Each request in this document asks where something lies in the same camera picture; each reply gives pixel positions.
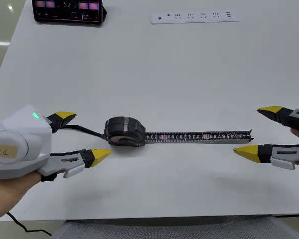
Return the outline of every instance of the white table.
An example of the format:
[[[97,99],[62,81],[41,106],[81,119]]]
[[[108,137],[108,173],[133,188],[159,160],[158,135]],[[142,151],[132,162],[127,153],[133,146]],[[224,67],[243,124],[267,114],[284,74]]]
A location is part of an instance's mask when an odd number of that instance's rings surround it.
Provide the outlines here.
[[[26,104],[74,111],[102,132],[113,116],[148,131],[254,129],[254,144],[299,143],[258,107],[299,108],[299,0],[107,0],[101,28],[40,25],[25,4],[0,70],[0,119]],[[230,9],[241,23],[151,25],[150,13]],[[40,183],[20,220],[299,213],[299,168],[254,164],[235,145],[114,148],[99,166]],[[111,148],[73,131],[53,151]]]

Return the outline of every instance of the black cable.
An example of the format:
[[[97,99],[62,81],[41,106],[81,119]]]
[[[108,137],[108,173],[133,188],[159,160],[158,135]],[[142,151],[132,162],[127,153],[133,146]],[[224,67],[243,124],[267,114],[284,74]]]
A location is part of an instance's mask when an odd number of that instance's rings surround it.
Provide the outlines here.
[[[99,137],[99,138],[102,138],[104,139],[104,135],[101,134],[101,133],[96,133],[88,128],[84,128],[80,125],[65,125],[64,127],[62,127],[61,129],[73,129],[73,130],[77,130],[79,132],[82,132],[82,133],[87,133],[87,134],[90,134],[90,135],[93,135],[93,136],[96,136],[96,137]]]
[[[19,225],[20,227],[22,227],[24,229],[24,231],[26,233],[37,233],[37,232],[43,232],[45,234],[48,234],[50,237],[52,236],[51,233],[47,232],[46,230],[28,230],[25,225],[23,225],[22,223],[20,223],[15,217],[14,215],[12,215],[10,212],[7,212],[6,213],[9,217],[11,217],[11,219],[17,224]]]
[[[299,218],[299,214],[275,216],[275,218]]]

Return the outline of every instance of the power outlet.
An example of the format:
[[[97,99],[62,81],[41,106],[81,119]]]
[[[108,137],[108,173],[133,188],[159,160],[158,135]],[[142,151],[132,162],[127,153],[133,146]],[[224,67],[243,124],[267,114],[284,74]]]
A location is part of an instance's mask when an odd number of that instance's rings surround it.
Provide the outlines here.
[[[174,12],[153,13],[152,24],[191,23],[191,22],[236,22],[241,21],[231,11],[199,11],[199,12]]]
[[[182,18],[182,14],[181,13],[174,13],[174,18],[176,19],[176,20],[181,20],[181,18]]]
[[[219,12],[217,12],[217,11],[214,11],[213,12],[213,19],[215,20],[215,21],[219,21],[221,18],[220,18],[220,13]]]
[[[193,12],[187,13],[187,19],[193,20],[194,19],[194,13]]]
[[[206,20],[208,18],[207,13],[205,13],[203,11],[200,12],[199,13],[199,18],[202,19],[202,20]]]

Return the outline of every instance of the label sticker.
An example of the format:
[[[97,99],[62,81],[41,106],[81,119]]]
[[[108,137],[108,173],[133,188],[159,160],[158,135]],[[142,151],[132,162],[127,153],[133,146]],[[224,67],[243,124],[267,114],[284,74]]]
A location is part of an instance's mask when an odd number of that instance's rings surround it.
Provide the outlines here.
[[[16,158],[17,146],[0,144],[0,158]]]

